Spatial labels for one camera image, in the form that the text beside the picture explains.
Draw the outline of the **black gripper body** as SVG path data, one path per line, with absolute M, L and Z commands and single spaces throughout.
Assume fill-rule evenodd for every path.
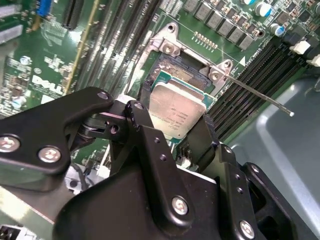
M 154 223 L 141 169 L 134 165 L 74 196 L 59 212 L 52 239 L 234 239 L 213 179 L 183 168 L 178 171 L 195 207 L 195 220 L 183 235 L 170 236 Z

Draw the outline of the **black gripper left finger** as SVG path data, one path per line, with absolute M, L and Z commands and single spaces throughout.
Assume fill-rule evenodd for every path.
M 71 152 L 96 138 L 116 144 L 110 177 L 140 167 L 151 216 L 160 230 L 174 237 L 192 227 L 194 206 L 148 109 L 136 100 L 115 103 L 97 87 L 1 120 L 0 183 L 38 192 L 53 190 L 64 180 Z

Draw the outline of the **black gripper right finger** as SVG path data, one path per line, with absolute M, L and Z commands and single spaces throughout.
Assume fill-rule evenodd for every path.
M 276 227 L 259 229 L 247 176 L 238 166 L 233 151 L 217 138 L 212 119 L 203 114 L 187 134 L 191 162 L 197 171 L 216 181 L 218 226 L 222 239 L 265 240 L 279 233 L 282 240 L 298 238 L 295 225 L 285 220 Z

